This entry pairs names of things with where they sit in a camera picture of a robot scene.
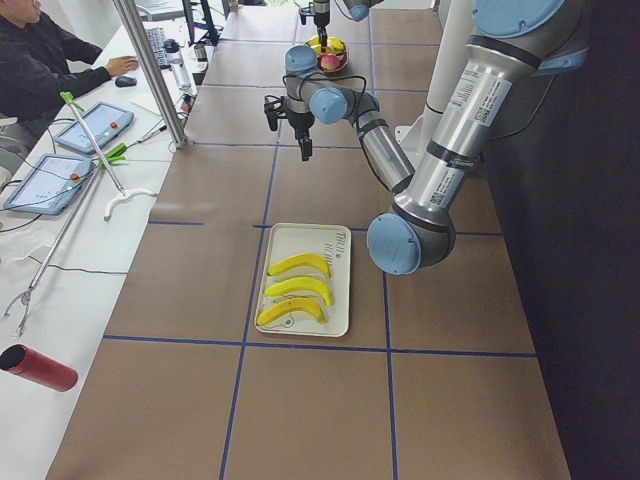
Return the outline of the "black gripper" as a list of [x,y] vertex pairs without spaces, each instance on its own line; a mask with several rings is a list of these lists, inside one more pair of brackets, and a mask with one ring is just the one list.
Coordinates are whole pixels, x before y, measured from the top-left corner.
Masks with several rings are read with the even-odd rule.
[[314,125],[314,115],[311,112],[287,114],[289,125],[294,129],[295,139],[298,140],[301,160],[309,161],[313,155],[313,142],[310,139],[310,129]]
[[318,39],[320,51],[325,53],[328,46],[328,35],[326,26],[330,23],[330,1],[329,0],[313,0],[312,10],[314,24],[318,26]]

